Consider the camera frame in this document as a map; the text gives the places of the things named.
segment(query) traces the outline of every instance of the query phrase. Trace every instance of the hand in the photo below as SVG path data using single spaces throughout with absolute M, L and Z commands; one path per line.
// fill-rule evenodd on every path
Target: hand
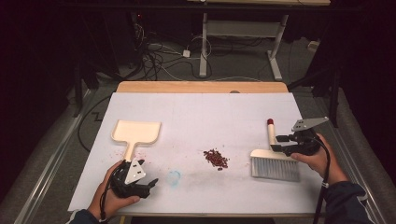
M 329 185 L 335 184 L 340 181 L 348 181 L 347 176 L 341 169 L 337 159 L 334 156 L 332 147 L 329 145 L 329 143 L 320 133 L 318 133 L 318 136 L 325 145 L 325 147 L 329 149 L 329 153 L 330 153 L 331 162 L 330 162 L 329 179 L 328 179 Z M 318 172 L 321 177 L 324 176 L 326 172 L 327 156 L 326 156 L 326 151 L 324 150 L 323 147 L 321 147 L 319 151 L 312 156 L 305 156 L 300 153 L 293 153 L 291 154 L 291 157 L 297 161 L 308 164 L 309 167 L 311 167 L 313 170 Z
M 96 190 L 91 205 L 88 207 L 88 211 L 91 212 L 98 220 L 100 219 L 100 198 L 105 191 L 107 180 L 110 178 L 111 173 L 122 163 L 122 161 L 117 162 L 114 164 L 110 169 L 107 170 L 105 175 L 105 179 L 99 185 L 98 189 Z M 128 206 L 133 203 L 137 203 L 140 201 L 138 196 L 131 196 L 129 198 L 119 198 L 117 197 L 112 189 L 107 191 L 106 201 L 105 201 L 105 212 L 106 217 L 112 217 L 114 214 L 121 209 L 122 207 Z

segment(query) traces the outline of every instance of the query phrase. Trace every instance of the white paper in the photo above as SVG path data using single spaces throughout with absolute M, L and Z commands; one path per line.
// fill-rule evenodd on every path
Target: white paper
M 306 164 L 299 164 L 300 182 L 250 176 L 250 152 L 268 149 L 266 121 L 279 135 L 301 119 L 291 93 L 114 93 L 69 211 L 87 208 L 106 170 L 122 159 L 125 146 L 110 137 L 118 119 L 162 123 L 157 142 L 135 150 L 147 173 L 139 183 L 159 181 L 120 214 L 315 213 L 322 180 Z M 227 169 L 207 162 L 212 148 L 230 159 Z

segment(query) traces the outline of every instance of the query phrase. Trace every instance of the desk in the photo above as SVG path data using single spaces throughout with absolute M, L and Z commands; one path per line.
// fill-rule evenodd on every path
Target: desk
M 210 0 L 208 3 L 235 3 L 235 4 L 258 4 L 258 5 L 302 5 L 308 7 L 328 6 L 330 0 Z M 207 36 L 208 35 L 233 35 L 252 37 L 274 37 L 275 44 L 272 50 L 267 51 L 268 60 L 276 81 L 282 80 L 279 66 L 276 61 L 276 53 L 282 40 L 283 32 L 286 28 L 289 15 L 283 15 L 280 22 L 257 22 L 257 21 L 214 21 L 207 18 L 207 13 L 203 17 L 202 48 L 200 61 L 200 77 L 206 77 L 207 57 Z
M 128 119 L 162 123 L 157 142 L 135 150 L 148 174 L 141 183 L 160 181 L 147 199 L 119 215 L 312 216 L 321 178 L 305 164 L 299 164 L 300 182 L 250 176 L 250 152 L 268 146 L 268 117 L 276 120 L 279 134 L 289 133 L 301 118 L 283 83 L 123 82 L 111 98 L 69 211 L 86 207 L 106 169 L 122 158 L 125 146 L 110 134 L 118 119 Z M 211 148 L 230 159 L 227 169 L 206 162 L 203 152 Z

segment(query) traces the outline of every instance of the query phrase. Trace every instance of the hand brush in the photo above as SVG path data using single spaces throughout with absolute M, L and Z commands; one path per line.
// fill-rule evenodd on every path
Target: hand brush
M 298 162 L 283 152 L 273 151 L 276 144 L 275 127 L 272 119 L 267 120 L 270 149 L 255 149 L 250 153 L 251 175 L 268 179 L 300 181 Z

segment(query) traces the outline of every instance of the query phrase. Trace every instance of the black sleeve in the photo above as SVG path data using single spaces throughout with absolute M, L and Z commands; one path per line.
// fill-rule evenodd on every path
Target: black sleeve
M 351 182 L 339 182 L 327 189 L 326 224 L 374 223 L 366 211 L 366 191 Z
M 97 224 L 99 221 L 89 211 L 83 209 L 74 212 L 66 224 Z

